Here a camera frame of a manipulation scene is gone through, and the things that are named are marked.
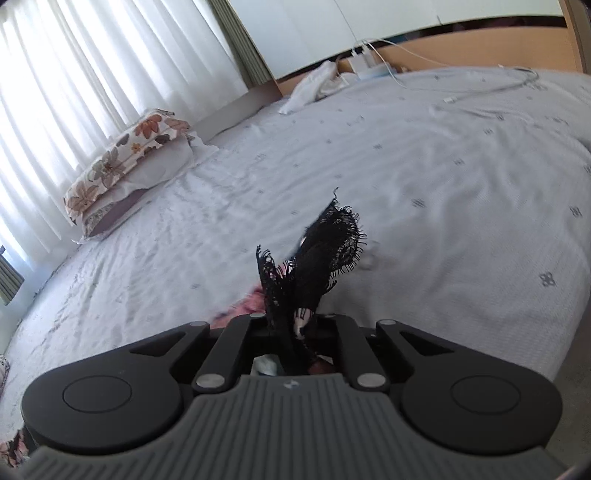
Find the white pillow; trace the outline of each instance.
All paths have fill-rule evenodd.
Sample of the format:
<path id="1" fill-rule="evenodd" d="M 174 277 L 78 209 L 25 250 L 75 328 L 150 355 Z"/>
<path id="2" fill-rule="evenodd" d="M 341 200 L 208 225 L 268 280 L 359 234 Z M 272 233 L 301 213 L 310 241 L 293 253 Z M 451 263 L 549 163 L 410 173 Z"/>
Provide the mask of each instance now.
<path id="1" fill-rule="evenodd" d="M 100 241 L 156 196 L 160 188 L 218 151 L 195 132 L 180 135 L 151 151 L 138 165 L 84 212 L 80 243 Z"/>
<path id="2" fill-rule="evenodd" d="M 0 355 L 0 397 L 2 396 L 2 391 L 4 390 L 4 385 L 6 385 L 6 377 L 8 376 L 8 371 L 10 370 L 10 364 L 4 355 Z"/>

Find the black lace fabric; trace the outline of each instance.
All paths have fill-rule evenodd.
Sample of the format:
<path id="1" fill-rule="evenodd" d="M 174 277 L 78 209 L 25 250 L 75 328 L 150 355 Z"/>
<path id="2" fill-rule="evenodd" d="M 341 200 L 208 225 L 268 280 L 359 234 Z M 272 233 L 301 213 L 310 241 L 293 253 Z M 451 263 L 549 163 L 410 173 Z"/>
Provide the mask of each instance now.
<path id="1" fill-rule="evenodd" d="M 276 266 L 269 250 L 256 249 L 269 328 L 289 357 L 283 365 L 288 374 L 302 374 L 317 360 L 301 328 L 314 318 L 322 295 L 335 286 L 335 277 L 353 270 L 359 260 L 365 234 L 358 222 L 359 216 L 350 207 L 339 207 L 335 197 L 281 265 Z"/>

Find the bed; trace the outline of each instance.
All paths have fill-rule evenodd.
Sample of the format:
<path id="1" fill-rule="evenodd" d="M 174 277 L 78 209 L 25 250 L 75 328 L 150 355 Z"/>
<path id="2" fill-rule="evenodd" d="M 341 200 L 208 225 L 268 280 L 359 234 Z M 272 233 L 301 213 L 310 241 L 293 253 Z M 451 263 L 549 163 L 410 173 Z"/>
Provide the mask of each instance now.
<path id="1" fill-rule="evenodd" d="M 551 57 L 580 70 L 561 45 Z M 591 79 L 525 66 L 367 80 L 216 136 L 38 295 L 7 352 L 0 438 L 44 371 L 226 310 L 257 282 L 256 246 L 288 256 L 336 188 L 368 244 L 321 312 L 399 319 L 554 378 L 591 287 Z"/>

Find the round black disc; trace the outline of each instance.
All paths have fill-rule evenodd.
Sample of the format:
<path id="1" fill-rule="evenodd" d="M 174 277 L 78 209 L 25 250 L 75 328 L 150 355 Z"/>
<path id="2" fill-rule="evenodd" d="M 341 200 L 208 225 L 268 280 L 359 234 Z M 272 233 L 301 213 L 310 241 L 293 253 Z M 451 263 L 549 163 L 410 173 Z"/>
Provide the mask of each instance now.
<path id="1" fill-rule="evenodd" d="M 85 455 L 147 443 L 181 410 L 179 387 L 167 368 L 157 358 L 122 351 L 52 370 L 22 399 L 23 419 L 36 440 Z"/>
<path id="2" fill-rule="evenodd" d="M 560 420 L 560 394 L 541 375 L 488 357 L 429 358 L 405 384 L 401 410 L 427 438 L 476 455 L 544 446 Z"/>

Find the pink fabric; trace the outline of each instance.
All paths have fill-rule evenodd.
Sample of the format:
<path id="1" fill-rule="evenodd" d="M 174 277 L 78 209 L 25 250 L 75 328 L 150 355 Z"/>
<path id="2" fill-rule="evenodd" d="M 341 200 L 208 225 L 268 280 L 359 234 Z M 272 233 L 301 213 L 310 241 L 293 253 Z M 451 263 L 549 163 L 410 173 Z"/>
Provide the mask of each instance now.
<path id="1" fill-rule="evenodd" d="M 261 284 L 258 284 L 253 291 L 241 301 L 232 305 L 227 312 L 221 313 L 215 317 L 211 322 L 210 327 L 223 328 L 234 317 L 248 315 L 250 313 L 265 313 L 265 296 L 262 292 Z"/>

